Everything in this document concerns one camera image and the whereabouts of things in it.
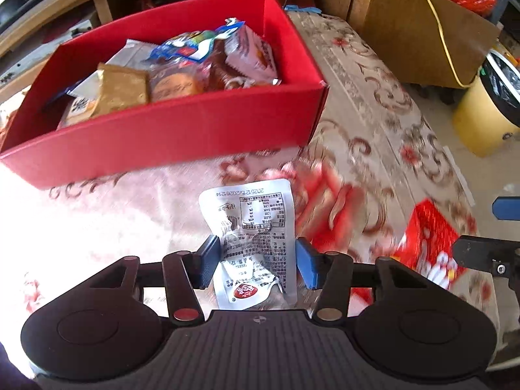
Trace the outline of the dark blue snack bag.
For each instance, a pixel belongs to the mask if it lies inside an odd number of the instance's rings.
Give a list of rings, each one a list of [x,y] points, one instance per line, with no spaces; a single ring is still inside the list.
[[[65,107],[75,98],[96,99],[99,92],[99,79],[90,75],[75,84],[66,87],[53,96],[44,106],[44,110],[53,110]]]

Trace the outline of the yellow round bin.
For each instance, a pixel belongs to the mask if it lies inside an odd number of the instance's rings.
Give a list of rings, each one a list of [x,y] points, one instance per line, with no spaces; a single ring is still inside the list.
[[[452,122],[463,145],[480,158],[519,134],[519,70],[503,54],[490,50]]]

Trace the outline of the floral table cloth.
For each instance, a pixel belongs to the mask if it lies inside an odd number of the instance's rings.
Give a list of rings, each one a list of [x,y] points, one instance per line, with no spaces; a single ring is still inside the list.
[[[126,254],[155,262],[206,238],[205,189],[292,184],[296,231],[371,262],[395,252],[414,207],[430,200],[460,234],[476,220],[457,166],[375,51],[344,20],[290,19],[329,86],[308,146],[242,153],[70,182],[44,191],[1,171],[1,323],[27,316]]]

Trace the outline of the white printed snack packet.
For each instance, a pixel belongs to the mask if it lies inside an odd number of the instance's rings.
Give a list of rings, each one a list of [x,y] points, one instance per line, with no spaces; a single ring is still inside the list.
[[[279,289],[281,302],[297,302],[294,202],[290,181],[262,180],[207,189],[199,207],[221,255],[213,287],[221,310],[246,310]]]

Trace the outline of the blue colourful snack bag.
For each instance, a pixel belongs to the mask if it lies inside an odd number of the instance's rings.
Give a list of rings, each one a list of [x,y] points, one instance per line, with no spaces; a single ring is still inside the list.
[[[216,41],[226,41],[244,25],[244,21],[229,18],[225,25],[214,30],[181,33],[155,47],[149,54],[148,61],[169,62],[182,58],[201,63],[211,55]]]

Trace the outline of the red Trolli gummy bag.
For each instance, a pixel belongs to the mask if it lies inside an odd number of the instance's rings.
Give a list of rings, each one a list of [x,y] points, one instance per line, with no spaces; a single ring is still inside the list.
[[[369,260],[381,256],[401,262],[433,283],[449,290],[465,268],[453,257],[459,235],[430,199],[415,205],[400,240],[390,236],[369,248]]]

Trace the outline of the bread bun clear packet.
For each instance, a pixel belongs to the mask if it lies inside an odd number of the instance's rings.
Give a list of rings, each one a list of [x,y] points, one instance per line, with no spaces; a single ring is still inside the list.
[[[75,97],[67,105],[57,129],[64,129],[95,117],[98,105],[97,99]]]

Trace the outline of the red cardboard box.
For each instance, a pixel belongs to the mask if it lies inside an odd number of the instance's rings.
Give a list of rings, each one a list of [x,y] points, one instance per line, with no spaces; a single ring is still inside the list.
[[[203,93],[60,128],[65,89],[127,40],[161,43],[236,17],[272,47],[280,84]],[[188,0],[115,20],[61,45],[32,83],[1,147],[1,161],[39,189],[180,161],[302,146],[328,86],[277,0]]]

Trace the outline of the round orange pastry packet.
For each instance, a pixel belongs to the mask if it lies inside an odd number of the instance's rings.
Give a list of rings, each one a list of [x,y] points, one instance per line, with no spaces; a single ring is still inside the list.
[[[150,100],[159,102],[204,93],[209,76],[210,68],[203,63],[174,59],[158,64],[148,75]]]

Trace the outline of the gold brown snack packet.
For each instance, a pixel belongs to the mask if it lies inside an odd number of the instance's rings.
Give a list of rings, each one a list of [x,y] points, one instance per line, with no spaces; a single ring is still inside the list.
[[[93,117],[123,111],[150,102],[148,72],[99,63],[99,96]]]

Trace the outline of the silver media player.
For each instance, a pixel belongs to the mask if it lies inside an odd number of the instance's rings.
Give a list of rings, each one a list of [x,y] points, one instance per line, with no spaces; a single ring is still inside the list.
[[[55,28],[49,27],[27,39],[1,57],[1,86],[11,83],[22,73],[51,56],[59,45],[92,30],[95,26],[99,26],[99,20],[93,13],[90,17],[83,17],[61,34],[57,34]]]

